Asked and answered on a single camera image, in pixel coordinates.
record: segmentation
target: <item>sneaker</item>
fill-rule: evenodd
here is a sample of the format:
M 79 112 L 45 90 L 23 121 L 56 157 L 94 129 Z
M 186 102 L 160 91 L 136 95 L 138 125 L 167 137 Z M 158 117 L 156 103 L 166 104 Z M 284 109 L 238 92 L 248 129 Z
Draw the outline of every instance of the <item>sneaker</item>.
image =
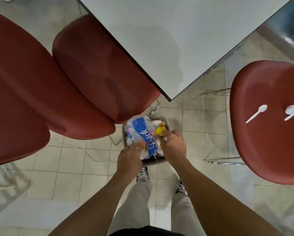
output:
M 175 193 L 178 193 L 178 192 L 181 193 L 181 194 L 186 195 L 187 197 L 189 197 L 186 190 L 185 190 L 185 187 L 184 187 L 182 181 L 180 181 L 180 184 L 178 185 L 177 191 Z
M 140 173 L 139 173 L 139 174 L 137 175 L 137 177 L 136 177 L 136 182 L 137 182 L 139 179 L 143 178 L 143 177 L 147 177 L 148 180 L 149 180 L 149 175 L 148 175 L 148 169 L 147 169 L 147 167 L 143 167 L 143 168 L 142 168 L 142 170 L 140 171 Z

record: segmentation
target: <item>tabletop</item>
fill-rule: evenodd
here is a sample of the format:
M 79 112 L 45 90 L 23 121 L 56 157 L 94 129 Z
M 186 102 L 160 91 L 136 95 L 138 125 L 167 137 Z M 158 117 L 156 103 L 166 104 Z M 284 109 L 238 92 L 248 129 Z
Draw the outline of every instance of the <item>tabletop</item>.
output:
M 289 0 L 80 0 L 173 99 Z

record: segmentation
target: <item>tile floor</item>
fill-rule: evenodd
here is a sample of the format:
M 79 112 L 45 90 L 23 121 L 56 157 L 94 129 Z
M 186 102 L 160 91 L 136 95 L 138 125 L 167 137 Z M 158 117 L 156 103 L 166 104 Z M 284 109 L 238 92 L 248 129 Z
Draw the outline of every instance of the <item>tile floor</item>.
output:
M 55 35 L 80 16 L 75 0 L 0 0 L 0 13 L 13 20 L 48 50 Z M 245 166 L 210 165 L 204 158 L 237 156 L 232 138 L 229 99 L 201 96 L 203 91 L 231 87 L 236 73 L 260 59 L 290 61 L 256 32 L 244 47 L 168 102 L 159 97 L 171 129 L 183 132 L 192 164 L 225 190 L 272 223 L 286 235 L 294 230 L 294 187 L 267 182 Z M 153 110 L 153 103 L 145 113 Z M 121 127 L 112 138 L 117 141 Z M 79 147 L 84 152 L 63 145 Z M 0 235 L 47 235 L 71 212 L 101 189 L 116 171 L 122 144 L 109 137 L 75 140 L 51 132 L 47 147 L 34 155 L 0 166 L 0 184 L 16 181 L 18 187 L 0 191 Z M 149 167 L 152 193 L 148 202 L 150 223 L 170 228 L 171 193 L 178 176 L 167 164 Z M 135 181 L 125 190 L 119 206 Z

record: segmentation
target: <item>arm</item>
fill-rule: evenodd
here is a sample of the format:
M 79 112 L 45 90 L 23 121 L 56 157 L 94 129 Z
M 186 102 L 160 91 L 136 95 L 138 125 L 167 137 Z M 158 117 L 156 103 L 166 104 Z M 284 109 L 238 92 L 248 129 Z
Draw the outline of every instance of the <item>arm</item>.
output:
M 142 168 L 142 146 L 132 144 L 121 151 L 112 179 L 72 213 L 49 236 L 106 236 L 125 188 Z
M 186 158 L 186 145 L 179 132 L 163 131 L 164 156 L 180 176 L 196 215 L 207 236 L 282 235 L 265 219 L 196 170 Z

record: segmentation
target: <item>person's left arm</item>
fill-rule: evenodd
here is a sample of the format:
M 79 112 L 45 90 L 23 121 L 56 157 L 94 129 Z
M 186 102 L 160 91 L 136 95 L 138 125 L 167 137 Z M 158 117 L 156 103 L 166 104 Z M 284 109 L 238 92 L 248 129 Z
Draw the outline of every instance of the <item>person's left arm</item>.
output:
M 80 208 L 73 212 L 49 236 L 106 236 L 125 188 L 142 168 L 142 146 L 132 144 L 121 151 L 112 179 Z

